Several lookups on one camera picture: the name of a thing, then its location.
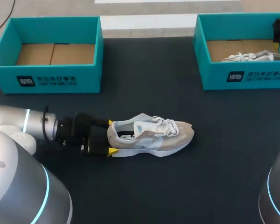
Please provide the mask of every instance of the blue light ring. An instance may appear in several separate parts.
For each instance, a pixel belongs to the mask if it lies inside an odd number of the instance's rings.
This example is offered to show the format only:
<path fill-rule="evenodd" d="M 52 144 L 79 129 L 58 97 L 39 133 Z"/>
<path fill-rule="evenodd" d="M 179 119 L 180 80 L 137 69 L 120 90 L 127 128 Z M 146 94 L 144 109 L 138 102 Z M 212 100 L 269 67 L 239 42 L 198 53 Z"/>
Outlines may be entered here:
<path fill-rule="evenodd" d="M 24 120 L 24 126 L 23 126 L 23 132 L 24 132 L 24 133 L 26 133 L 27 124 L 28 124 L 28 119 L 29 119 L 29 114 L 30 114 L 30 109 L 27 109 L 27 110 L 26 110 L 25 120 Z"/>
<path fill-rule="evenodd" d="M 37 220 L 39 219 L 39 217 L 41 216 L 45 206 L 46 206 L 46 203 L 47 203 L 47 200 L 48 200 L 48 196 L 49 196 L 49 186 L 50 186 L 50 183 L 49 183 L 49 176 L 48 176 L 48 172 L 46 171 L 46 168 L 41 164 L 43 170 L 45 171 L 45 175 L 46 175 L 46 180 L 47 180 L 47 189 L 46 189 L 46 194 L 45 194 L 45 198 L 42 202 L 42 205 L 41 205 L 41 208 L 39 209 L 38 213 L 36 214 L 35 218 L 33 219 L 33 221 L 31 222 L 31 224 L 35 224 L 37 222 Z"/>
<path fill-rule="evenodd" d="M 272 202 L 273 207 L 275 208 L 276 212 L 277 212 L 277 213 L 279 214 L 279 216 L 280 216 L 280 212 L 279 212 L 279 210 L 277 209 L 275 203 L 273 202 L 273 199 L 272 199 L 272 196 L 271 196 L 271 193 L 270 193 L 269 179 L 270 179 L 271 171 L 272 171 L 272 168 L 271 168 L 271 170 L 270 170 L 270 172 L 269 172 L 269 176 L 267 177 L 267 192 L 268 192 L 268 194 L 269 194 L 269 197 L 270 197 L 270 200 L 271 200 L 271 202 Z"/>

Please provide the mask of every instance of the black tabletop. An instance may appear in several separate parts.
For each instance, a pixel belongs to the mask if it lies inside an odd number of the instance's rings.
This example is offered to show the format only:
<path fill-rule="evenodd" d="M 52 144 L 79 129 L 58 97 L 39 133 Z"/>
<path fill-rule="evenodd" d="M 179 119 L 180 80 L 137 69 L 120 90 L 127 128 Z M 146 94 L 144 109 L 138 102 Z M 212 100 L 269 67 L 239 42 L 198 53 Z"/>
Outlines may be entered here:
<path fill-rule="evenodd" d="M 83 157 L 39 144 L 37 159 L 71 194 L 73 224 L 261 224 L 259 191 L 280 151 L 280 89 L 204 91 L 191 37 L 106 39 L 100 94 L 0 91 L 0 104 L 193 124 L 195 140 L 163 158 Z"/>

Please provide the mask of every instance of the cardboard bottom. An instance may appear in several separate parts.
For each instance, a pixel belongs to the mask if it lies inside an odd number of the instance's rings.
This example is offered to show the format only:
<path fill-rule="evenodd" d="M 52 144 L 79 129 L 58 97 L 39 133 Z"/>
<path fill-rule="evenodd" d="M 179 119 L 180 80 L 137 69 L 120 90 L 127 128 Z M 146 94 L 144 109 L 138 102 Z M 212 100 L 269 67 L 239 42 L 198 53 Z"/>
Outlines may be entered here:
<path fill-rule="evenodd" d="M 279 53 L 278 46 L 272 40 L 237 40 L 237 41 L 207 41 L 212 62 L 221 62 L 230 55 L 259 53 L 268 50 Z"/>
<path fill-rule="evenodd" d="M 23 44 L 16 65 L 93 64 L 95 44 Z"/>

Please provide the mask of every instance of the cardboard box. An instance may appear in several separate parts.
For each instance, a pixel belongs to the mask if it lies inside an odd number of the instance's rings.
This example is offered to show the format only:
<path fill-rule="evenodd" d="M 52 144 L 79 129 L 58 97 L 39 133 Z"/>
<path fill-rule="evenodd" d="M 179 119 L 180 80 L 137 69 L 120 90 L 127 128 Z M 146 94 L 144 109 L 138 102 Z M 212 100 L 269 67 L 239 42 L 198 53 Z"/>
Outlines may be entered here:
<path fill-rule="evenodd" d="M 11 18 L 0 39 L 0 88 L 10 93 L 97 93 L 100 18 Z"/>
<path fill-rule="evenodd" d="M 221 62 L 229 55 L 269 50 L 276 14 L 199 14 L 194 48 L 205 90 L 280 88 L 280 61 Z"/>

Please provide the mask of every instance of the sneaker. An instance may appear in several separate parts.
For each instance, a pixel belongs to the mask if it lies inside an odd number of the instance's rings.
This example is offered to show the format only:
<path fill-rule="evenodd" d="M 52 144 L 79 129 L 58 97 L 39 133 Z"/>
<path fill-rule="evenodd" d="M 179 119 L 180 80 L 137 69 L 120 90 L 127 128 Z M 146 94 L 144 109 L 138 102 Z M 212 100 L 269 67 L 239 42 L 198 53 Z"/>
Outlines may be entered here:
<path fill-rule="evenodd" d="M 125 121 L 114 121 L 108 128 L 108 140 L 119 149 L 113 157 L 150 153 L 167 156 L 186 147 L 194 136 L 192 125 L 150 117 L 144 113 Z"/>
<path fill-rule="evenodd" d="M 230 55 L 224 58 L 222 62 L 255 62 L 255 61 L 280 61 L 280 54 L 271 53 L 268 50 L 261 51 L 257 54 Z"/>

